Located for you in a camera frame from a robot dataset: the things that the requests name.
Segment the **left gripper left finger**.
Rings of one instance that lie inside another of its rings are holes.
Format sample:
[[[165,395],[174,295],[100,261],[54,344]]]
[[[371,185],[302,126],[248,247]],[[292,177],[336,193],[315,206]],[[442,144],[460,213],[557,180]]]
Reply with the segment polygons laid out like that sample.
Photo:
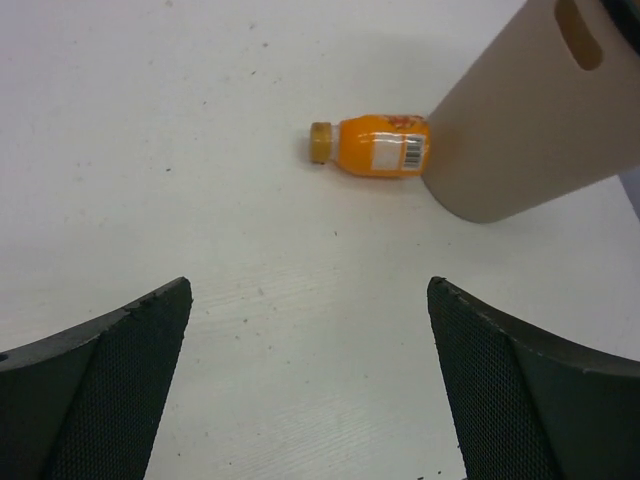
[[[2,478],[143,478],[191,307],[181,277],[2,352]]]

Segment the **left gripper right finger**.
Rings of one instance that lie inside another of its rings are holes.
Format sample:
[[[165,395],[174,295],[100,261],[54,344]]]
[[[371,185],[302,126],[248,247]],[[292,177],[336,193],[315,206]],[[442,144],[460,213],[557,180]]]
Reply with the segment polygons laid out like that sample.
[[[467,478],[638,478],[638,362],[540,329],[441,277],[426,295]]]

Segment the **orange bottle with barcode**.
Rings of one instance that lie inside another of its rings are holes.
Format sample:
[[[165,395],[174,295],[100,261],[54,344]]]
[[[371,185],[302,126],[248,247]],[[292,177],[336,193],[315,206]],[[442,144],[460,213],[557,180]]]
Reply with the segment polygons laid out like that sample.
[[[372,114],[310,127],[310,160],[361,177],[404,178],[423,173],[430,127],[418,115]]]

